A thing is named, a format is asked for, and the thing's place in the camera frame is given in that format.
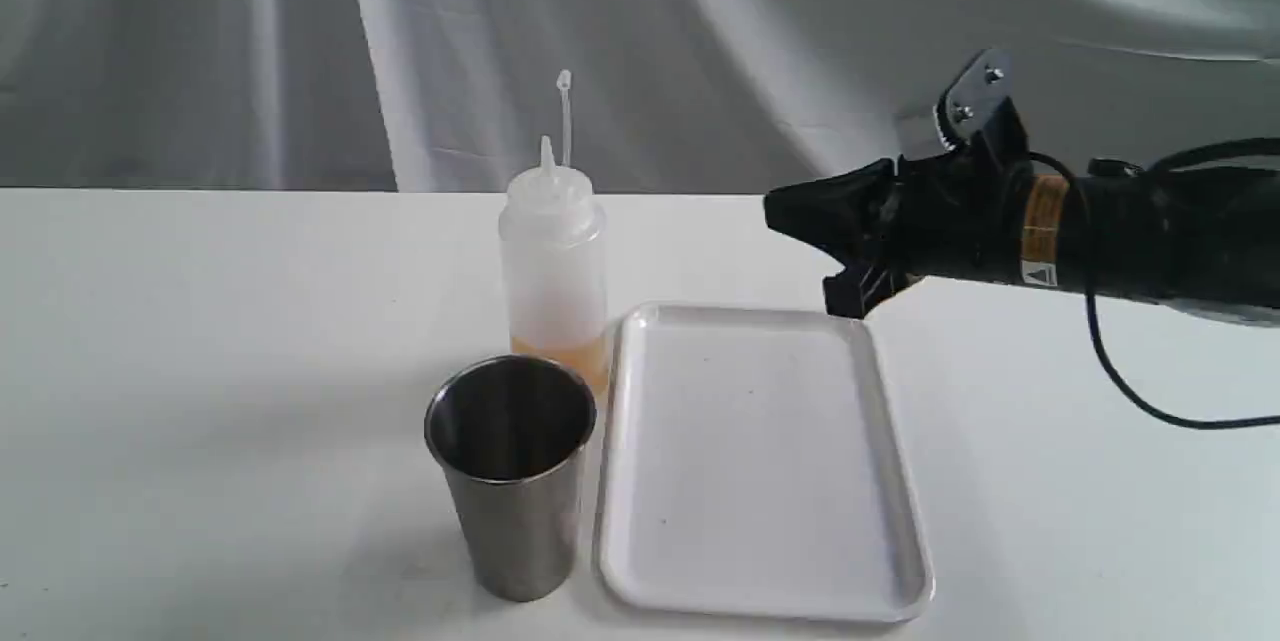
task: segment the orange liquid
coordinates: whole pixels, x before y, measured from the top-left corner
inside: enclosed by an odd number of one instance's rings
[[[511,349],[516,354],[529,354],[529,357],[541,357],[556,360],[571,367],[586,381],[586,385],[595,392],[596,398],[603,398],[609,390],[609,356],[608,344],[604,335],[586,342],[586,344],[572,345],[568,349],[540,349],[538,345],[521,342],[516,336],[511,338]]]

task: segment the gray curtain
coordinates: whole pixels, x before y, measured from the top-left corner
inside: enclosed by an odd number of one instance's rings
[[[1280,132],[1280,0],[0,0],[0,184],[499,191],[557,138],[603,191],[726,193],[896,154],[1014,54],[1037,148]]]

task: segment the squeeze bottle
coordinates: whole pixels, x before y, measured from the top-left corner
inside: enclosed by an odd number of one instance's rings
[[[600,395],[609,381],[604,211],[591,180],[570,166],[570,82],[561,72],[563,162],[557,166],[552,141],[543,136],[539,166],[507,186],[498,237],[511,349],[557,360]]]

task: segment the metal cup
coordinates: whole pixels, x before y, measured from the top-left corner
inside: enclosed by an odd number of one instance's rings
[[[511,601],[554,591],[573,568],[585,381],[549,360],[499,357],[444,381],[424,435],[444,470],[476,581]]]

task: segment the white tray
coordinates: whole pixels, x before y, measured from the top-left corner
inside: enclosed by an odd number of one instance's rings
[[[900,622],[933,597],[868,330],[645,305],[622,321],[598,562],[636,606]]]

